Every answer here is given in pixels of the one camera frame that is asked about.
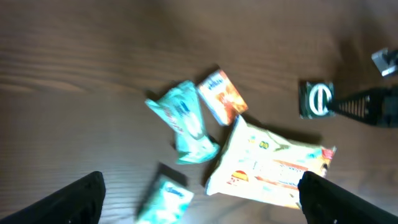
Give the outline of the teal wet-wipe packet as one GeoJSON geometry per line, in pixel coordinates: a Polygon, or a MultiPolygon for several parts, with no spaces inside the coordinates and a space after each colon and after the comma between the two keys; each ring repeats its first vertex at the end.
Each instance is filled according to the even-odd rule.
{"type": "Polygon", "coordinates": [[[199,164],[212,160],[220,147],[206,131],[195,84],[186,80],[163,97],[145,104],[175,131],[177,164],[199,164]]]}

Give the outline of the green Kleenex tissue packet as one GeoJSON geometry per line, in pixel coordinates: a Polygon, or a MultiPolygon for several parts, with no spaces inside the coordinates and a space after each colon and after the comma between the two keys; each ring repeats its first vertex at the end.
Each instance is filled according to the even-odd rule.
{"type": "Polygon", "coordinates": [[[194,195],[183,185],[161,175],[150,188],[135,223],[179,224],[194,195]]]}

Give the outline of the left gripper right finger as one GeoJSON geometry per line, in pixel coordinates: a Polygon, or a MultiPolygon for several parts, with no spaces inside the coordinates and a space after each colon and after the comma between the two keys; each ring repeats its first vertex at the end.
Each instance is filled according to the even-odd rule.
{"type": "Polygon", "coordinates": [[[313,172],[303,173],[298,190],[308,224],[397,224],[397,216],[313,172]]]}

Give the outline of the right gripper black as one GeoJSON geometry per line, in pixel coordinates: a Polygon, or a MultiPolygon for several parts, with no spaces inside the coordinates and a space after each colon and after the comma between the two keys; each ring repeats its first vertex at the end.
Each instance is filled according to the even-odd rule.
{"type": "Polygon", "coordinates": [[[397,127],[397,96],[386,96],[385,88],[371,88],[346,98],[331,100],[326,107],[360,123],[385,128],[397,127]]]}

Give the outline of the orange tissue packet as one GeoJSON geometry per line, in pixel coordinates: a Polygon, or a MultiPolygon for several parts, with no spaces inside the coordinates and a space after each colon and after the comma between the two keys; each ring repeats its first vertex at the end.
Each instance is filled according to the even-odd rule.
{"type": "Polygon", "coordinates": [[[221,126],[229,126],[237,115],[248,109],[236,87],[221,69],[208,75],[197,89],[221,126]]]}

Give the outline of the large yellow snack bag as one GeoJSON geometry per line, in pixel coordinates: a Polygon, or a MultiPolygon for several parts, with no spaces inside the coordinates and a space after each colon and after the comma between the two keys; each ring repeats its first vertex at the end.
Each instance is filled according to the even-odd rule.
{"type": "Polygon", "coordinates": [[[335,152],[336,147],[286,139],[237,116],[205,193],[299,209],[304,172],[325,177],[335,152]]]}

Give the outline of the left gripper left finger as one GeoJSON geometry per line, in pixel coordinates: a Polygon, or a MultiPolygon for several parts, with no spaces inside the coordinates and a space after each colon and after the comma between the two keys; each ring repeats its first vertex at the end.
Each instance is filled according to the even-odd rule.
{"type": "Polygon", "coordinates": [[[94,171],[1,219],[1,224],[97,224],[105,193],[103,175],[94,171]]]}

